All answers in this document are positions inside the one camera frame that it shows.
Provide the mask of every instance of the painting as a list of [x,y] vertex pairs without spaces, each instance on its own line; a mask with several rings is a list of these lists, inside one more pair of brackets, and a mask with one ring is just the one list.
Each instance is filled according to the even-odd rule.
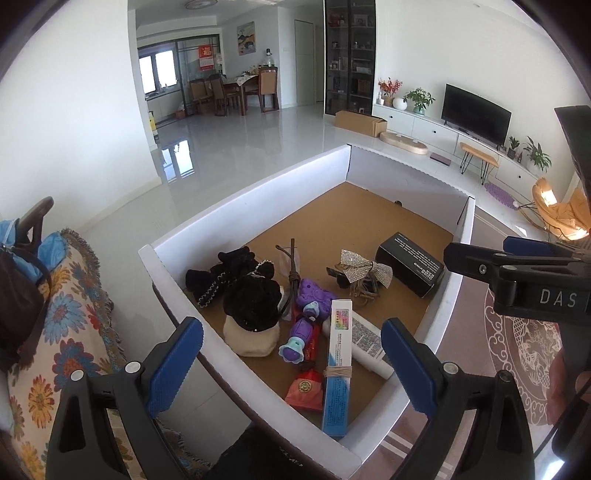
[[238,54],[256,52],[255,23],[248,22],[238,27]]

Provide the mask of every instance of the floral blanket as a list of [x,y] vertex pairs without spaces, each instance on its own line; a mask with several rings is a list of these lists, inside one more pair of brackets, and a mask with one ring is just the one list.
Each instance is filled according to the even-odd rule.
[[[37,352],[31,365],[15,365],[8,374],[14,417],[12,445],[23,470],[34,480],[45,478],[47,447],[60,392],[77,369],[97,376],[119,371],[126,360],[116,332],[111,328],[112,302],[100,286],[99,262],[85,241],[71,230],[61,232],[67,242],[66,257],[51,273],[53,288]],[[145,478],[118,412],[109,411],[121,456],[131,478]],[[194,478],[209,469],[206,462],[184,450],[176,432],[163,429],[173,451]]]

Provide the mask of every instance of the white tile floor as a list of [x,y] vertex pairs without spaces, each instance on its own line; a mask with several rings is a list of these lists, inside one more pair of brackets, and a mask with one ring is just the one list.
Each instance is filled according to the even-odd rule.
[[[103,288],[115,302],[114,327],[129,359],[145,358],[173,331],[139,260],[142,246],[241,188],[345,143],[406,154],[377,139],[335,128],[323,119],[321,104],[264,115],[251,109],[244,117],[236,112],[227,118],[192,116],[159,133],[164,154],[155,163],[163,184],[83,233],[101,261]],[[478,176],[461,176],[454,165],[445,167],[428,157],[418,161],[440,178],[453,178],[503,223],[531,230],[519,214],[484,191]],[[198,362],[162,419],[184,433],[191,451],[212,462],[249,424]]]

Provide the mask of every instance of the black box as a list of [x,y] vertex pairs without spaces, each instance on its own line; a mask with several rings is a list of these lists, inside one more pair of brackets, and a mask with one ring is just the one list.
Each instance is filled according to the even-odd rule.
[[443,264],[400,232],[382,243],[375,254],[378,263],[390,265],[394,277],[423,298],[443,273]]

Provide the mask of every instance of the wooden board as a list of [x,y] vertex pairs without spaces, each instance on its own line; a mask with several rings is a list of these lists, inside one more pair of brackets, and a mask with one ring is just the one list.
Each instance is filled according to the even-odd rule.
[[382,132],[379,135],[379,139],[384,143],[419,155],[427,155],[429,153],[429,149],[424,143],[396,132]]
[[[326,274],[326,267],[334,267],[339,262],[341,249],[351,250],[372,260],[379,245],[396,232],[402,232],[439,261],[443,261],[443,249],[453,237],[434,223],[375,193],[350,183],[342,183],[275,224],[247,245],[259,260],[268,259],[275,263],[275,280],[287,286],[287,279],[279,272],[280,252],[275,245],[286,247],[290,238],[294,237],[300,255],[302,278],[310,278],[339,297],[348,298],[349,290],[339,289],[336,280]],[[395,278],[390,288],[380,289],[380,298],[363,308],[354,308],[379,327],[388,318],[399,317],[414,333],[433,294],[432,291],[420,299]],[[217,300],[199,310],[212,328],[223,337],[226,316],[222,302]],[[278,347],[287,341],[291,325],[281,321],[280,327]],[[326,358],[327,340],[321,337],[317,356],[318,371],[324,370]],[[298,366],[285,363],[277,351],[264,358],[242,359],[281,398],[285,397],[299,372]],[[349,422],[368,405],[384,382],[383,378],[353,361]],[[320,412],[303,411],[302,415],[315,425],[320,425]]]

